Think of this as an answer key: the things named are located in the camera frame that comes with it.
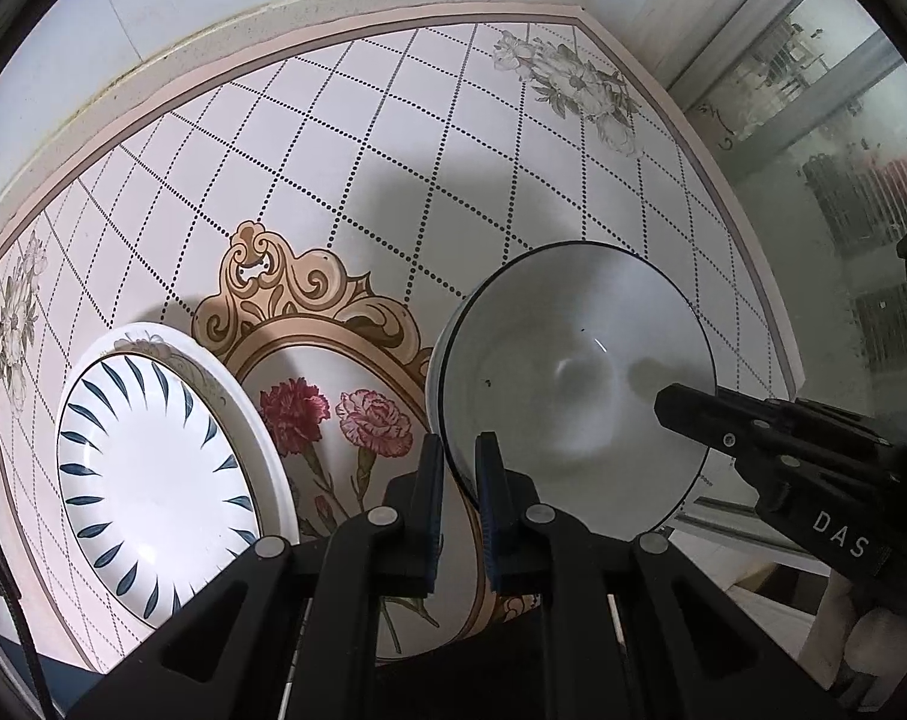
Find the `white bowl dark rim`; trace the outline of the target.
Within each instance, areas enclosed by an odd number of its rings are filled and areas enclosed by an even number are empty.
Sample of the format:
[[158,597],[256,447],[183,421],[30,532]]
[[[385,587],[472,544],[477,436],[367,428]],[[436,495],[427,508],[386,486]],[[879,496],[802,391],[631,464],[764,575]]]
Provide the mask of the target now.
[[680,288],[620,247],[556,242],[501,266],[455,310],[429,361],[429,427],[470,502],[474,441],[491,433],[543,502],[629,541],[670,523],[709,455],[660,426],[655,398],[672,383],[717,383]]

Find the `white grey-flower oval plate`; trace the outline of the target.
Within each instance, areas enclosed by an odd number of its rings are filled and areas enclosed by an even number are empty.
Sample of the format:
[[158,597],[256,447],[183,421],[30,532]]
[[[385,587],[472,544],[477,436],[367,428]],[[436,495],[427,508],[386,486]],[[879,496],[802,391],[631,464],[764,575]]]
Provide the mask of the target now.
[[67,411],[68,394],[84,372],[109,356],[127,353],[164,364],[193,388],[226,429],[230,445],[239,452],[237,460],[250,486],[263,531],[298,544],[301,534],[293,493],[263,419],[227,367],[188,333],[157,322],[131,322],[107,330],[70,369],[58,411]]

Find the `blue leaf pattern plate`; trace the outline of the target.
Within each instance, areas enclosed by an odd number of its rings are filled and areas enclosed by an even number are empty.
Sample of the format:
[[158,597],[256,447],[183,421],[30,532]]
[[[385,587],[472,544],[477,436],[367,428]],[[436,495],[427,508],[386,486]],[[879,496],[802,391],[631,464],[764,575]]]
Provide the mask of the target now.
[[110,353],[84,367],[61,399],[55,456],[81,556],[152,629],[262,536],[234,442],[156,359]]

